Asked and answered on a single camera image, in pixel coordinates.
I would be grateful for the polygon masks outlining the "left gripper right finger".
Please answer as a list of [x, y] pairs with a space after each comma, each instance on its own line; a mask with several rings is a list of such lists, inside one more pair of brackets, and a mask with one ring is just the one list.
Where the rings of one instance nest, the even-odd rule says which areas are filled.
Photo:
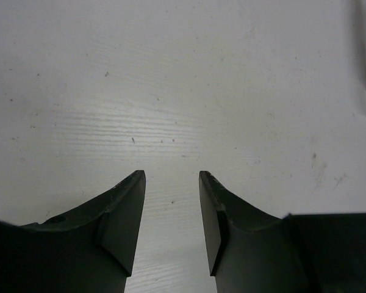
[[199, 197], [218, 292], [366, 292], [366, 213], [279, 219], [207, 171]]

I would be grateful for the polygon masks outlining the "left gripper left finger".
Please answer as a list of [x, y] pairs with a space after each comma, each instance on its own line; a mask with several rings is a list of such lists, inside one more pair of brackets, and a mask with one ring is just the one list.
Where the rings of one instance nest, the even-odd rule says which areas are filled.
[[123, 292], [132, 275], [145, 173], [43, 223], [0, 220], [0, 292]]

